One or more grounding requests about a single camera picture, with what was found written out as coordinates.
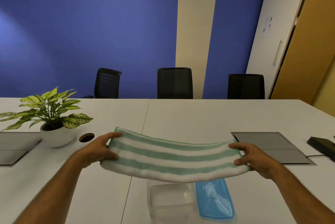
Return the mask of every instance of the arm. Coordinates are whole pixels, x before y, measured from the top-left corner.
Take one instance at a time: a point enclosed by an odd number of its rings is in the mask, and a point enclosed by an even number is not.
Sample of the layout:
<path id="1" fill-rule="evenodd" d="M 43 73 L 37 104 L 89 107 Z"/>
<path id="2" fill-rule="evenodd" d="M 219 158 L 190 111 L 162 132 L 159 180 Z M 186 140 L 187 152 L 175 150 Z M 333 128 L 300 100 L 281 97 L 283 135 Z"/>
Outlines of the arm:
<path id="1" fill-rule="evenodd" d="M 106 148 L 106 143 L 121 136 L 121 133 L 107 133 L 75 152 L 14 224 L 64 224 L 81 170 L 105 158 L 117 160 L 119 157 Z"/>
<path id="2" fill-rule="evenodd" d="M 235 165 L 248 164 L 251 170 L 275 182 L 298 224 L 335 223 L 335 213 L 314 197 L 286 167 L 257 146 L 233 143 L 229 147 L 246 152 L 246 155 L 234 161 Z"/>

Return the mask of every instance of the folded towel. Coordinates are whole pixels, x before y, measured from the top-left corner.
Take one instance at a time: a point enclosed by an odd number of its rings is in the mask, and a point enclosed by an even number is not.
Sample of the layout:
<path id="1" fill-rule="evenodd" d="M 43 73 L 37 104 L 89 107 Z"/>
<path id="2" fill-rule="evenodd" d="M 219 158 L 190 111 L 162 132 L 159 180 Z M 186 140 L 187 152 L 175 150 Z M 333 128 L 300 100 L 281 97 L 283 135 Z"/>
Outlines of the folded towel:
<path id="1" fill-rule="evenodd" d="M 147 137 L 130 130 L 115 128 L 122 137 L 111 139 L 108 149 L 119 155 L 117 161 L 103 160 L 107 170 L 166 182 L 210 181 L 241 175 L 249 171 L 247 165 L 236 166 L 240 151 L 228 144 L 187 144 Z"/>

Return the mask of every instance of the person's left hand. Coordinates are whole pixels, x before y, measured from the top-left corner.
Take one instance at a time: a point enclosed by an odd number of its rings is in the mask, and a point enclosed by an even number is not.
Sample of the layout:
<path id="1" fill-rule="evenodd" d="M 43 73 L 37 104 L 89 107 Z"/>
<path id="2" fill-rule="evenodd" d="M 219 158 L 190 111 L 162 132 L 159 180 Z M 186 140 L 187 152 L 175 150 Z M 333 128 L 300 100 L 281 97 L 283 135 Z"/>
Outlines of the person's left hand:
<path id="1" fill-rule="evenodd" d="M 81 160 L 83 168 L 86 168 L 93 162 L 100 161 L 102 159 L 118 160 L 119 156 L 108 150 L 108 146 L 106 145 L 108 140 L 113 137 L 122 137 L 122 133 L 110 132 L 105 135 L 101 135 L 87 146 L 75 152 L 73 157 L 78 157 Z"/>

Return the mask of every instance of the flower pot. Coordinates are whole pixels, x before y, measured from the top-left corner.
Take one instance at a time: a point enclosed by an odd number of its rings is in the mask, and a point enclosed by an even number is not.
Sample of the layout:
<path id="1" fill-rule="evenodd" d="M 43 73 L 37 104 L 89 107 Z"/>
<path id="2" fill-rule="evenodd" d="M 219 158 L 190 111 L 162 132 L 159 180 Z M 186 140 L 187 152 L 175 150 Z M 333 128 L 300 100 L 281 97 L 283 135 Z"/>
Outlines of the flower pot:
<path id="1" fill-rule="evenodd" d="M 45 130 L 46 123 L 44 123 L 40 128 L 40 134 L 43 142 L 45 142 L 48 146 L 51 147 L 60 147 L 67 145 L 75 138 L 75 130 L 60 127 L 55 130 Z"/>

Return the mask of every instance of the potted plant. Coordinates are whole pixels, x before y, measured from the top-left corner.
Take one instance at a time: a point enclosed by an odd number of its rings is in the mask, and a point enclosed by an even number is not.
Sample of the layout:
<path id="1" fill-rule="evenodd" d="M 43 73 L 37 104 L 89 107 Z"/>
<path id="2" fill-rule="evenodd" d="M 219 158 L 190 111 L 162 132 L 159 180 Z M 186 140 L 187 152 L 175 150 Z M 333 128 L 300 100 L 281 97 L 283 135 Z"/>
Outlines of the potted plant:
<path id="1" fill-rule="evenodd" d="M 79 125 L 88 123 L 93 118 L 88 117 L 85 114 L 70 114 L 68 116 L 61 116 L 61 114 L 68 110 L 80 109 L 80 107 L 74 106 L 80 102 L 80 100 L 74 100 L 68 98 L 76 93 L 76 91 L 70 92 L 74 89 L 57 93 L 58 87 L 52 91 L 36 96 L 28 96 L 20 99 L 21 102 L 27 102 L 21 104 L 20 107 L 31 107 L 29 110 L 25 110 L 19 113 L 5 112 L 0 113 L 1 117 L 9 116 L 6 119 L 0 121 L 8 121 L 16 118 L 20 118 L 16 123 L 9 125 L 4 130 L 18 129 L 21 125 L 28 121 L 33 121 L 29 128 L 38 123 L 44 122 L 40 128 L 40 133 L 43 141 L 49 146 L 59 147 L 68 144 L 75 137 L 73 128 L 77 128 Z"/>

